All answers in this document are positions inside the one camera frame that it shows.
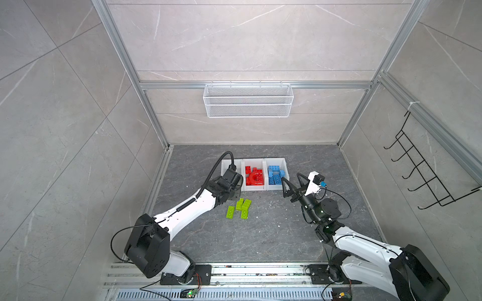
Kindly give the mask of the red arch lego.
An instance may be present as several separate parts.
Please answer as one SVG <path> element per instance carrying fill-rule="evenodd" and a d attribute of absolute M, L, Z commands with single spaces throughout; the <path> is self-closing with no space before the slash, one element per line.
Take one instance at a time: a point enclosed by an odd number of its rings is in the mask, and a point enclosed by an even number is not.
<path fill-rule="evenodd" d="M 256 176 L 251 176 L 246 178 L 246 185 L 247 186 L 263 186 L 264 185 L 264 175 L 263 170 L 259 169 L 259 172 Z"/>

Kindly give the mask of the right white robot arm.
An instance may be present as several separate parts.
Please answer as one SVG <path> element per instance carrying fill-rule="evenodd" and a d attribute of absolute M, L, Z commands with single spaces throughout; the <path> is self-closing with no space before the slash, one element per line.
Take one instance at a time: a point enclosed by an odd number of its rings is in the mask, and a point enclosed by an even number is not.
<path fill-rule="evenodd" d="M 326 189 L 324 176 L 313 171 L 308 176 L 299 173 L 297 179 L 298 186 L 281 178 L 282 193 L 300 203 L 317 237 L 337 251 L 328 255 L 322 273 L 331 284 L 366 283 L 399 300 L 444 300 L 448 296 L 448 282 L 418 247 L 390 245 L 356 232 L 339 221 L 337 201 L 317 197 Z"/>

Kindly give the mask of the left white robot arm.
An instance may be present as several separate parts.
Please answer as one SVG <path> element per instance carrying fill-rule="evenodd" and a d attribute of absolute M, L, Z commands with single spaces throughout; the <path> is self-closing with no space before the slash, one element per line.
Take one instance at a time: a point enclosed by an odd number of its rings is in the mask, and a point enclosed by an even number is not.
<path fill-rule="evenodd" d="M 170 274 L 188 283 L 195 274 L 195 262 L 181 251 L 171 249 L 171 241 L 202 214 L 232 198 L 243 176 L 232 168 L 209 180 L 195 194 L 164 213 L 140 216 L 124 248 L 125 256 L 146 278 Z"/>

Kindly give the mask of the blue lego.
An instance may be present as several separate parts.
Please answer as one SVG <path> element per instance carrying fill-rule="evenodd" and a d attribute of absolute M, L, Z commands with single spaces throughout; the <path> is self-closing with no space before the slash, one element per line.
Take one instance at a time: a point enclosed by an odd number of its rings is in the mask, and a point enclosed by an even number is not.
<path fill-rule="evenodd" d="M 276 184 L 275 182 L 275 175 L 273 173 L 269 173 L 269 177 L 268 177 L 268 183 L 269 185 L 273 186 Z"/>

